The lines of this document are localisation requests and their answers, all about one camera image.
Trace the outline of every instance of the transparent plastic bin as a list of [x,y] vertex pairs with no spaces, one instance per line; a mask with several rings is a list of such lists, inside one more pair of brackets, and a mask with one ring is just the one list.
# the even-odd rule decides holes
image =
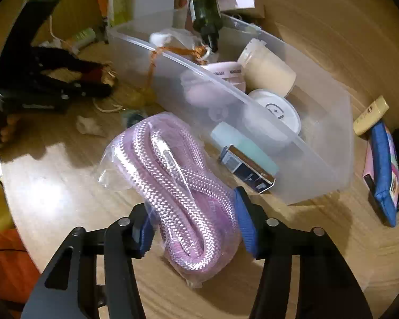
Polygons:
[[[155,13],[109,30],[113,63],[119,76],[144,87],[150,51],[155,49],[148,42],[149,35],[169,27],[185,28],[187,13],[186,9]],[[279,167],[271,191],[286,204],[346,187],[353,168],[352,114],[347,91],[292,46],[259,27],[222,17],[219,61],[236,61],[248,42],[258,38],[266,41],[266,46],[297,73],[294,88],[286,99],[300,116],[300,134],[230,83],[172,52],[165,52],[155,62],[152,88],[158,102],[211,143],[211,131],[220,121],[247,136]],[[200,79],[206,84],[207,95],[216,97],[208,107],[187,101],[181,83],[186,76]]]

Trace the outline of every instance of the dark green pump bottle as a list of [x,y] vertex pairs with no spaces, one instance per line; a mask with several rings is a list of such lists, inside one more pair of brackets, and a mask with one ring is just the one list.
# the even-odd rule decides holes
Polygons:
[[219,30],[223,27],[220,9],[216,0],[191,0],[190,15],[194,30],[201,34],[202,40],[213,53],[217,52]]

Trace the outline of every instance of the clear plastic bag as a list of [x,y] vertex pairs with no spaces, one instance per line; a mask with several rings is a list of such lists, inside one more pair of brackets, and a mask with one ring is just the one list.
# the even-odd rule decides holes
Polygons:
[[118,135],[102,157],[99,182],[133,187],[160,225],[165,256],[198,287],[240,242],[233,191],[207,167],[204,150],[175,115],[151,116]]

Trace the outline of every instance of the rope in plastic packaging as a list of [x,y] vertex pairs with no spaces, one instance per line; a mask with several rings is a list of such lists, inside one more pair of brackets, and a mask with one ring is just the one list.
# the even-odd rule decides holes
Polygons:
[[232,259],[240,241],[233,193],[207,168],[182,120],[151,116],[118,135],[105,157],[151,206],[165,254],[188,283],[211,278]]

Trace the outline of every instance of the yellow bottle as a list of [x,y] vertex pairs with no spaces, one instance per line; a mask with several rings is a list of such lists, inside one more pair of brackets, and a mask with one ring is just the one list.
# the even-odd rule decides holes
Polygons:
[[356,135],[360,136],[374,126],[387,110],[388,104],[384,97],[378,97],[353,123],[353,130]]

